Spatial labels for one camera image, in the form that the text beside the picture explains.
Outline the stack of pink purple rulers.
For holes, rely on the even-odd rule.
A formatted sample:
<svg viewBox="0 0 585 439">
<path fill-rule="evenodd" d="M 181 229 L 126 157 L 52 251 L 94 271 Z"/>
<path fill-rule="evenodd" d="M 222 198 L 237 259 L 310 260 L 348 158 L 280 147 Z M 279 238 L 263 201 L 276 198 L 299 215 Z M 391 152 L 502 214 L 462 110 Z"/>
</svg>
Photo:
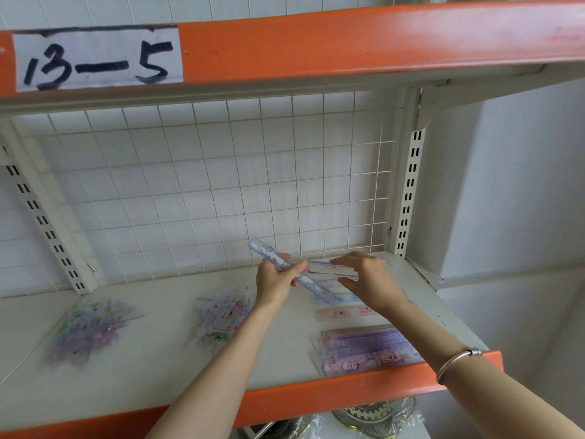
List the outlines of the stack of pink purple rulers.
<svg viewBox="0 0 585 439">
<path fill-rule="evenodd" d="M 312 345 L 311 358 L 321 377 L 424 362 L 405 336 L 390 324 L 322 331 Z"/>
</svg>

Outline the person's right hand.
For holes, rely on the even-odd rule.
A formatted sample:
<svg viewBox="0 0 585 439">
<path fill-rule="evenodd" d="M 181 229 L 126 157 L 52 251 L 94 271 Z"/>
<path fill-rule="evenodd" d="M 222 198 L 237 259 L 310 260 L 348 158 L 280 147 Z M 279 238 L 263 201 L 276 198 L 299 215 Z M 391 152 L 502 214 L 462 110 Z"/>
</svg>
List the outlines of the person's right hand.
<svg viewBox="0 0 585 439">
<path fill-rule="evenodd" d="M 355 295 L 376 313 L 387 317 L 406 303 L 406 295 L 395 283 L 381 259 L 365 252 L 352 251 L 332 258 L 330 263 L 349 266 L 362 277 L 362 294 Z"/>
</svg>

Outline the orange-edged shelf with paper label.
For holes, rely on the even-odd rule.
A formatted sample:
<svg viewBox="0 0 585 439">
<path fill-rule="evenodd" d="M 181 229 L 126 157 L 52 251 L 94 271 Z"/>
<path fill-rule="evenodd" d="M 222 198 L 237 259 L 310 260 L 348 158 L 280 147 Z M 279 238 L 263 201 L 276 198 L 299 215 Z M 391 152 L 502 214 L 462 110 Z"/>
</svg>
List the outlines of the orange-edged shelf with paper label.
<svg viewBox="0 0 585 439">
<path fill-rule="evenodd" d="M 585 78 L 585 0 L 419 3 L 277 16 L 0 29 L 0 116 L 256 96 L 422 88 L 417 126 L 440 110 Z M 16 91 L 12 33 L 176 24 L 184 82 Z"/>
</svg>

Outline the pile of clear pink packets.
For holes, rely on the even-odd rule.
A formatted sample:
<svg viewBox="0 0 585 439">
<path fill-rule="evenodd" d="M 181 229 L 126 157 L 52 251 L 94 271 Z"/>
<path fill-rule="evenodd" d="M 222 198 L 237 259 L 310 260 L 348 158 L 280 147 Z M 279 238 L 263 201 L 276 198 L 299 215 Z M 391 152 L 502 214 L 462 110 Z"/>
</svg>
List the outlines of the pile of clear pink packets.
<svg viewBox="0 0 585 439">
<path fill-rule="evenodd" d="M 198 297 L 193 309 L 195 320 L 191 339 L 224 344 L 237 332 L 255 300 L 256 293 L 248 287 Z"/>
</svg>

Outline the pile of clear purple packets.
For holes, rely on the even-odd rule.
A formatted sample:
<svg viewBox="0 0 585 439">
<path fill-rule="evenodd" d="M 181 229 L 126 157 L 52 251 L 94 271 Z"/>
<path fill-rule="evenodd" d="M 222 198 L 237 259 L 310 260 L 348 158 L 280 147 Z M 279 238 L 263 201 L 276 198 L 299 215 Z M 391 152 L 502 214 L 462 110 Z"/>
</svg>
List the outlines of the pile of clear purple packets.
<svg viewBox="0 0 585 439">
<path fill-rule="evenodd" d="M 43 364 L 87 367 L 92 354 L 112 346 L 120 330 L 144 317 L 136 306 L 119 300 L 81 302 L 68 310 L 51 335 Z"/>
</svg>

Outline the white slotted shelf upright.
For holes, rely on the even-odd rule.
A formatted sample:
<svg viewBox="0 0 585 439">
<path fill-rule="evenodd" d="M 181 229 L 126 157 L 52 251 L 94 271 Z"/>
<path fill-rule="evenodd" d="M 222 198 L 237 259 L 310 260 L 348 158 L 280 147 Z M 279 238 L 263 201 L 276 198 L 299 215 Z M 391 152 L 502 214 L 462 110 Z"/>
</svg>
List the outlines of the white slotted shelf upright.
<svg viewBox="0 0 585 439">
<path fill-rule="evenodd" d="M 397 166 L 394 176 L 394 190 L 390 220 L 390 235 L 387 249 L 394 255 L 405 259 L 410 226 L 413 222 L 420 160 L 425 141 L 425 128 L 417 129 L 422 88 L 409 88 L 400 129 L 397 147 Z"/>
<path fill-rule="evenodd" d="M 19 201 L 59 269 L 78 295 L 93 293 L 99 288 L 95 272 L 55 206 L 9 118 L 0 119 L 0 147 L 0 159 L 3 159 Z"/>
</svg>

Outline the clear blue ruler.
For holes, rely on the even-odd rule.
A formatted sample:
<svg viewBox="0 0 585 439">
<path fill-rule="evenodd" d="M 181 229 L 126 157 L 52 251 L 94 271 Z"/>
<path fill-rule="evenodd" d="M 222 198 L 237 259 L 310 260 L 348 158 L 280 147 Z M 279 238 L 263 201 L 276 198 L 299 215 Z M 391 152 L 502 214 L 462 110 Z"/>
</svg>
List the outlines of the clear blue ruler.
<svg viewBox="0 0 585 439">
<path fill-rule="evenodd" d="M 349 266 L 333 265 L 328 259 L 310 260 L 304 270 L 313 280 L 324 287 L 338 287 L 338 279 L 345 277 L 353 281 L 359 279 L 358 273 Z"/>
</svg>

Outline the person's left forearm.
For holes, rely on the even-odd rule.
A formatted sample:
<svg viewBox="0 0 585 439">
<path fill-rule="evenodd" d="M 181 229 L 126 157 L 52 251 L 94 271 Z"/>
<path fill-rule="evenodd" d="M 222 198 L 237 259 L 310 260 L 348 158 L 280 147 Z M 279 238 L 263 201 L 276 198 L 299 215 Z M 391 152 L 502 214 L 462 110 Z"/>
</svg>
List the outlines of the person's left forearm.
<svg viewBox="0 0 585 439">
<path fill-rule="evenodd" d="M 281 304 L 257 303 L 232 339 L 160 417 L 145 439 L 228 439 Z"/>
</svg>

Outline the orange-edged white shelf board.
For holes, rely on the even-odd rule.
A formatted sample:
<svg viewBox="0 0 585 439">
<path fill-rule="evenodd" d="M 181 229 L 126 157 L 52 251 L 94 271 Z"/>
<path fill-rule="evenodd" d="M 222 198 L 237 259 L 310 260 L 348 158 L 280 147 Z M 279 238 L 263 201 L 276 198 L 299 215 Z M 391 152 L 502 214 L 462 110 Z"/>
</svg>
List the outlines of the orange-edged white shelf board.
<svg viewBox="0 0 585 439">
<path fill-rule="evenodd" d="M 91 299 L 127 302 L 144 317 L 123 327 L 120 338 L 82 368 L 42 366 L 45 339 L 0 384 L 0 439 L 143 439 L 212 358 L 213 347 L 193 339 L 198 298 L 254 291 L 255 275 L 250 267 L 98 289 Z M 303 287 L 291 290 L 234 427 L 446 390 L 426 363 L 322 377 L 314 360 L 322 331 L 385 319 L 325 319 L 313 302 Z"/>
</svg>

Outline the pink ruler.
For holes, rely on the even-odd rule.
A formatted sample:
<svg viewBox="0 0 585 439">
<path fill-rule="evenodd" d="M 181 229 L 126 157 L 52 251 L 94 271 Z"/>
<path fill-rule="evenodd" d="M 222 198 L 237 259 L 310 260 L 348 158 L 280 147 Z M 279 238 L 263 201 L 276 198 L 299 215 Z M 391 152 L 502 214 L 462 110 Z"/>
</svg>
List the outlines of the pink ruler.
<svg viewBox="0 0 585 439">
<path fill-rule="evenodd" d="M 340 307 L 327 307 L 315 310 L 317 321 L 366 317 L 375 314 L 376 312 L 366 305 L 347 305 Z"/>
</svg>

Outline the clear purple ruler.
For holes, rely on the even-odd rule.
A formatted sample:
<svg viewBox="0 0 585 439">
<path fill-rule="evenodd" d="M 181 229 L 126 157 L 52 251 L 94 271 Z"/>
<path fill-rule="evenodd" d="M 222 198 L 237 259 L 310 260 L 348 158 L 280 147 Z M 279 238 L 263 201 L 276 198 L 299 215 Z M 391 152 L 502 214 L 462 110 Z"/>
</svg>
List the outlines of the clear purple ruler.
<svg viewBox="0 0 585 439">
<path fill-rule="evenodd" d="M 255 237 L 249 241 L 248 247 L 266 259 L 279 272 L 285 272 L 293 266 L 293 263 L 278 254 L 272 246 Z M 323 286 L 310 273 L 302 271 L 296 276 L 295 280 L 318 301 L 328 305 L 335 305 L 339 302 L 337 294 L 330 288 Z"/>
</svg>

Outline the patterned silver dish in wrap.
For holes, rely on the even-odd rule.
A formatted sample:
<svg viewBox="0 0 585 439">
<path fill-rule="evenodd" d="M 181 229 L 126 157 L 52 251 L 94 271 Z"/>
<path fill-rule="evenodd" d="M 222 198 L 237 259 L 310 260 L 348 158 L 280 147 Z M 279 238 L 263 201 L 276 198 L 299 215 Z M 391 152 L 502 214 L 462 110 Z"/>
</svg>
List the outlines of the patterned silver dish in wrap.
<svg viewBox="0 0 585 439">
<path fill-rule="evenodd" d="M 396 435 L 415 413 L 416 398 L 397 398 L 333 410 L 342 425 L 371 436 Z"/>
</svg>

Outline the white handwritten paper label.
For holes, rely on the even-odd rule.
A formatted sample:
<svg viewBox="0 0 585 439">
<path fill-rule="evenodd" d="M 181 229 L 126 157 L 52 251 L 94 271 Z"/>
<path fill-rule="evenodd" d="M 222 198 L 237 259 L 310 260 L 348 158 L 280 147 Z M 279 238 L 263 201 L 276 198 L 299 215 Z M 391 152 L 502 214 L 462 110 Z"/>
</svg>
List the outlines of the white handwritten paper label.
<svg viewBox="0 0 585 439">
<path fill-rule="evenodd" d="M 12 42 L 18 93 L 184 82 L 176 24 L 19 31 Z"/>
</svg>

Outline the person's right forearm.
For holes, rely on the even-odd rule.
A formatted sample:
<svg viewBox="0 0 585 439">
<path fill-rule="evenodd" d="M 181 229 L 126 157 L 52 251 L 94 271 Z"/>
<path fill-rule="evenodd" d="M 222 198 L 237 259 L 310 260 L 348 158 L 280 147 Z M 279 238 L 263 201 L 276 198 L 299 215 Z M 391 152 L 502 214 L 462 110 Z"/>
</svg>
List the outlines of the person's right forearm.
<svg viewBox="0 0 585 439">
<path fill-rule="evenodd" d="M 486 439 L 585 439 L 585 431 L 525 386 L 473 355 L 414 302 L 385 317 L 420 353 Z"/>
</svg>

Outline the person's left hand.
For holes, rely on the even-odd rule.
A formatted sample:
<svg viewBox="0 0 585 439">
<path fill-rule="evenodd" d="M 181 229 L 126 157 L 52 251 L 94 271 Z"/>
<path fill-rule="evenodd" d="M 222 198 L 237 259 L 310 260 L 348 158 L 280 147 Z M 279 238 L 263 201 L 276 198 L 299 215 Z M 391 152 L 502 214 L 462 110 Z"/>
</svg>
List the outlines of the person's left hand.
<svg viewBox="0 0 585 439">
<path fill-rule="evenodd" d="M 290 289 L 298 286 L 299 283 L 296 281 L 286 283 L 283 272 L 276 270 L 264 259 L 257 270 L 254 309 L 280 310 L 289 296 Z"/>
</svg>

